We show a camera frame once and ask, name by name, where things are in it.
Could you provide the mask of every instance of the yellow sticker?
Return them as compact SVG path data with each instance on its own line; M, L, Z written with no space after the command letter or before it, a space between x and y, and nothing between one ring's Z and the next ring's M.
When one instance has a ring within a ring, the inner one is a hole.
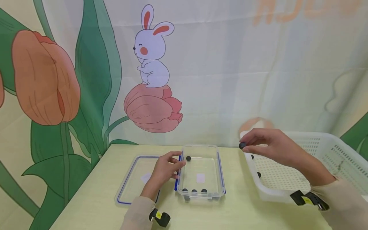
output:
M308 197L302 197L302 198L306 204L314 205L311 199L309 199Z
M161 219L161 216L162 216L162 214L159 211L157 211L156 212L156 218L160 220Z

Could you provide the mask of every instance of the finger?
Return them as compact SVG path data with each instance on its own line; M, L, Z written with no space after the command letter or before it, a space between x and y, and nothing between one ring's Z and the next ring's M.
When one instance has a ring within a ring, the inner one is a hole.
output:
M257 155L261 155L261 156L265 156L265 157L269 157L269 148L268 147L261 147L261 146L255 146L255 145L250 145L250 146L245 146L242 149L243 152L248 152L248 153L253 153L253 154L257 154Z
M175 164L172 164L170 166L171 166L171 168L172 168L172 170L174 172L174 171L178 171L179 169L181 169L182 167L184 167L184 165L186 163L187 163L186 161L179 161L179 162L177 162Z
M248 133L246 133L241 139L240 142L245 142L248 143L251 140L253 140L253 138L256 139L265 139L268 140L269 139L269 132L271 129L265 129L265 128L253 128L251 131L249 131Z
M247 145L260 145L260 144L267 144L266 139L259 139L258 137L254 137L253 139L247 142Z
M169 162L175 164L175 163L178 163L179 160L178 159L175 159L175 158L170 158L169 159Z
M171 158L173 156L180 156L180 155L181 155L181 151L175 151L175 152L168 152L164 156L167 158Z
M179 175L176 175L176 174L173 173L173 175L171 176L171 178L177 180L177 179L179 179Z

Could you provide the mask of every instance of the white plastic basket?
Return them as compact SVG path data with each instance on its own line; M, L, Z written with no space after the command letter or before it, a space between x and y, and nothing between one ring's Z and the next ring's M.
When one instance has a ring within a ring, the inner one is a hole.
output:
M368 201L368 162L338 137L322 132L285 132L305 151L319 159L335 176L349 181ZM294 203L290 194L310 191L308 180L296 169L268 158L245 153L245 157L263 201Z

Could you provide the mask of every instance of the plastic container lid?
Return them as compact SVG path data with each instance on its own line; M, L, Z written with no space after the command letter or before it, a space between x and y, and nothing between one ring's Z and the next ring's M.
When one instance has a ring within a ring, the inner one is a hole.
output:
M186 145L180 160L187 161L179 170L175 190L186 201L192 198L219 199L225 191L221 159L216 145Z
M151 177L159 156L139 155L134 158L125 178L115 196L117 205L131 205Z

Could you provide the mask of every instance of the left hand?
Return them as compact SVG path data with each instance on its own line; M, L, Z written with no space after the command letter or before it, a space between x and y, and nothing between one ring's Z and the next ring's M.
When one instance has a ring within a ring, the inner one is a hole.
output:
M169 152L158 158L151 178L143 188L141 197L148 197L155 201L156 195L162 185L168 182L170 178L179 178L175 172L184 167L186 161L179 161L173 158L173 156L179 156L180 154L181 152Z

